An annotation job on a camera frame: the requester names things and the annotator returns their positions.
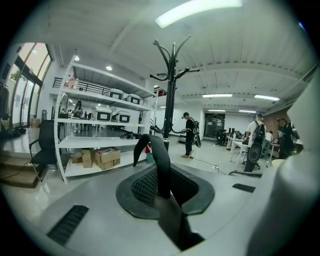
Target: white shelving unit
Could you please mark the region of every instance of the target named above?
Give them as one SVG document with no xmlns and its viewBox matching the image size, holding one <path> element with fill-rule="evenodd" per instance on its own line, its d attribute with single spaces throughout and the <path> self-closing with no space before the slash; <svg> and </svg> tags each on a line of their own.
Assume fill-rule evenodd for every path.
<svg viewBox="0 0 320 256">
<path fill-rule="evenodd" d="M 55 114 L 54 114 L 54 142 L 55 142 L 55 152 L 57 157 L 57 163 L 59 167 L 59 171 L 61 173 L 61 177 L 63 181 L 67 184 L 67 177 L 72 176 L 80 176 L 86 174 L 93 174 L 98 172 L 104 172 L 101 170 L 99 166 L 93 163 L 92 168 L 83 168 L 82 163 L 72 163 L 71 160 L 68 160 L 67 166 L 63 167 L 60 149 L 81 149 L 81 148 L 104 148 L 104 147 L 121 147 L 121 146 L 134 146 L 137 144 L 138 139 L 120 139 L 119 137 L 82 137 L 82 136 L 66 136 L 62 141 L 59 141 L 58 138 L 58 123 L 72 123 L 72 124 L 89 124 L 89 125 L 108 125 L 108 126 L 125 126 L 125 127 L 140 127 L 141 133 L 148 132 L 146 129 L 150 125 L 150 115 L 147 118 L 147 114 L 149 111 L 157 110 L 157 102 L 158 96 L 153 91 L 149 91 L 144 87 L 141 87 L 138 84 L 135 84 L 129 80 L 126 80 L 122 77 L 114 75 L 112 73 L 99 70 L 94 67 L 86 66 L 83 64 L 75 63 L 75 56 L 73 56 L 71 62 L 69 63 L 64 77 L 61 82 L 61 86 L 58 92 Z M 81 81 L 85 81 L 85 72 L 89 72 L 89 77 L 99 76 L 102 81 L 106 83 L 106 89 L 116 88 L 122 90 L 126 94 L 135 94 L 142 98 L 142 104 L 134 104 L 131 102 L 127 102 L 124 100 L 108 97 L 105 95 L 101 95 L 94 92 L 88 91 L 79 91 L 76 89 L 68 89 L 64 88 L 64 84 L 68 77 L 71 68 L 74 68 L 77 78 Z M 146 99 L 149 97 L 156 97 L 155 106 L 152 108 L 147 104 Z M 135 120 L 136 123 L 132 122 L 109 122 L 109 121 L 98 121 L 98 120 L 83 120 L 83 119 L 75 119 L 75 118 L 58 118 L 59 116 L 59 106 L 61 103 L 68 102 L 69 99 L 79 100 L 79 101 L 87 101 L 94 102 L 97 104 L 109 105 L 112 107 L 129 109 L 134 111 L 142 112 L 142 123 L 138 123 L 138 120 Z M 139 161 L 146 159 L 146 154 L 141 153 Z M 123 167 L 126 165 L 130 165 L 134 162 L 134 152 L 133 150 L 121 152 L 120 164 L 114 166 L 111 169 Z"/>
</svg>

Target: white ceiling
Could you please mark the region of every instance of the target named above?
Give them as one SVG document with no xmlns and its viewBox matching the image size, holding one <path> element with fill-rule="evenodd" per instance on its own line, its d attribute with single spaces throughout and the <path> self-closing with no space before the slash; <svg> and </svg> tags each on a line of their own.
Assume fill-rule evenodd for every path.
<svg viewBox="0 0 320 256">
<path fill-rule="evenodd" d="M 298 21 L 271 1 L 247 0 L 241 8 L 206 11 L 160 28 L 155 19 L 185 0 L 51 0 L 30 18 L 16 41 L 60 45 L 66 64 L 78 49 L 80 61 L 143 85 L 150 73 L 164 73 L 154 39 L 171 52 L 188 34 L 177 69 L 199 68 L 178 80 L 177 95 L 205 108 L 265 112 L 306 87 L 317 60 Z M 166 89 L 166 83 L 154 81 Z M 203 99 L 202 94 L 233 93 Z"/>
</svg>

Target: ceiling beam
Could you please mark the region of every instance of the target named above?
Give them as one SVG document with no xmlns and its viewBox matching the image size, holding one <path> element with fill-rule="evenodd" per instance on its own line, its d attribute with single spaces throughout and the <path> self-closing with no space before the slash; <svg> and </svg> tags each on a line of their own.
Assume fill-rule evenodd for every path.
<svg viewBox="0 0 320 256">
<path fill-rule="evenodd" d="M 272 75 L 283 76 L 288 79 L 297 81 L 300 80 L 302 77 L 301 75 L 291 72 L 289 70 L 285 70 L 283 68 L 278 68 L 275 66 L 267 66 L 262 64 L 255 64 L 255 63 L 222 63 L 222 64 L 212 64 L 206 66 L 206 71 L 203 67 L 199 67 L 200 72 L 198 74 L 204 74 L 205 72 L 216 72 L 216 71 L 228 71 L 228 70 L 244 70 L 244 71 L 257 71 L 263 73 L 269 73 Z"/>
</svg>

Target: gray surface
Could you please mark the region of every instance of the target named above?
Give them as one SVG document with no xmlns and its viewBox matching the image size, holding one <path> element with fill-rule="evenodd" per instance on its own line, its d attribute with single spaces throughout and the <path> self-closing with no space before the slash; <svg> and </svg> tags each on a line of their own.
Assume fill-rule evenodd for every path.
<svg viewBox="0 0 320 256">
<path fill-rule="evenodd" d="M 74 204 L 85 205 L 89 211 L 66 248 L 86 256 L 177 254 L 180 250 L 160 229 L 158 221 L 134 218 L 117 202 L 119 182 L 145 166 L 119 169 L 78 186 L 44 211 L 39 227 L 47 233 Z"/>
<path fill-rule="evenodd" d="M 47 233 L 74 205 L 89 207 L 74 234 L 68 249 L 86 256 L 93 255 L 175 255 L 179 249 L 168 239 L 156 220 L 132 217 L 118 204 L 115 191 L 118 183 L 148 165 L 117 170 L 92 178 L 49 206 L 40 218 L 39 226 Z M 182 164 L 180 168 L 209 181 L 215 198 L 204 214 L 188 217 L 193 231 L 209 238 L 229 223 L 253 196 L 232 185 L 251 186 L 261 179 L 225 176 L 194 169 Z"/>
</svg>

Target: stair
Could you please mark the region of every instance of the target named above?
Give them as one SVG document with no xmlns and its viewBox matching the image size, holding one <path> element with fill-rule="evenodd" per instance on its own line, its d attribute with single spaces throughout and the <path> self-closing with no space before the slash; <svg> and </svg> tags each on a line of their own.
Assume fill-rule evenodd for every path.
<svg viewBox="0 0 320 256">
<path fill-rule="evenodd" d="M 39 180 L 33 165 L 29 161 L 30 158 L 2 156 L 0 158 L 0 183 L 19 188 L 34 189 Z M 36 167 L 39 176 L 41 176 L 44 169 L 44 165 L 39 164 Z"/>
</svg>

